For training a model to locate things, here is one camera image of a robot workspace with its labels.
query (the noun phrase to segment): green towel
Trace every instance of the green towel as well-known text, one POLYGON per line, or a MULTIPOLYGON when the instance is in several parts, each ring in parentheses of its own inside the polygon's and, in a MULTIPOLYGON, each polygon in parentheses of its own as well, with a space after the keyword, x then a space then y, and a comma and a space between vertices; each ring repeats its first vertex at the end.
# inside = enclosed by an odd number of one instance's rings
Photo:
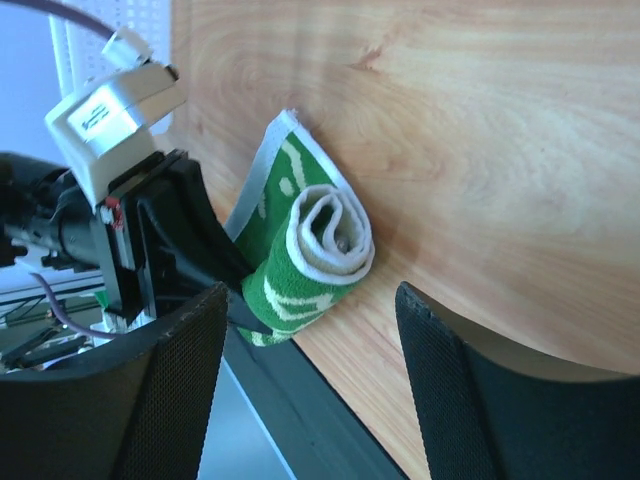
POLYGON ((271 122, 225 230, 257 270, 242 285, 272 335, 288 340, 371 269, 371 225, 353 190, 291 111, 271 122))

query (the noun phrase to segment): wood grain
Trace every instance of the wood grain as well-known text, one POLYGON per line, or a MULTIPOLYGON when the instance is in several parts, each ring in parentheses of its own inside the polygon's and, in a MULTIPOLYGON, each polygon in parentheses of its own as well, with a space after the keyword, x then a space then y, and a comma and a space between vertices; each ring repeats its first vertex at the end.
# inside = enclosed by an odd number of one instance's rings
POLYGON ((225 218, 296 108, 371 217, 370 278, 298 344, 428 476, 395 325, 409 280, 541 351, 640 371, 640 3, 174 0, 173 132, 225 218))

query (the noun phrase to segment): white perforated panel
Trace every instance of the white perforated panel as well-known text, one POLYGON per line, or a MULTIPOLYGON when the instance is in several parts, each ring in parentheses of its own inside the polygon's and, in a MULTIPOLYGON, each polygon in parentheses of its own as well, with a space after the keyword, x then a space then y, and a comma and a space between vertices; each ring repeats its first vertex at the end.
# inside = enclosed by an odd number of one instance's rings
MULTIPOLYGON (((156 61, 169 63, 171 48, 171 0, 69 0, 64 2, 100 18, 117 29, 123 25, 134 29, 153 48, 156 61)), ((50 19, 60 93, 66 96, 90 79, 99 79, 114 71, 101 51, 106 41, 75 24, 50 19)), ((164 133, 171 116, 152 129, 164 133)))

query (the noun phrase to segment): white connector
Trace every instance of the white connector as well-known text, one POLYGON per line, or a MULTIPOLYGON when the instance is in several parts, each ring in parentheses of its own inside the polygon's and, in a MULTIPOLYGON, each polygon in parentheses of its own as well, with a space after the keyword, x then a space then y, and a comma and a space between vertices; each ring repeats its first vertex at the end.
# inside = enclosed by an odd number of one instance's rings
POLYGON ((144 39, 128 27, 120 27, 102 49, 102 55, 116 68, 132 70, 143 65, 153 50, 144 39))

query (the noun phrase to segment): towel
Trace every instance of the towel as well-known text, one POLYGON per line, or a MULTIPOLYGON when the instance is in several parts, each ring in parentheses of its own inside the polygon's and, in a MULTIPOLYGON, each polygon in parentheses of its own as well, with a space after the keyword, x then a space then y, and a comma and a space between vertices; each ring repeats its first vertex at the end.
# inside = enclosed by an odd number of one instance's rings
POLYGON ((345 178, 293 111, 269 124, 238 202, 225 224, 256 268, 242 292, 274 345, 321 317, 371 269, 371 224, 345 178))

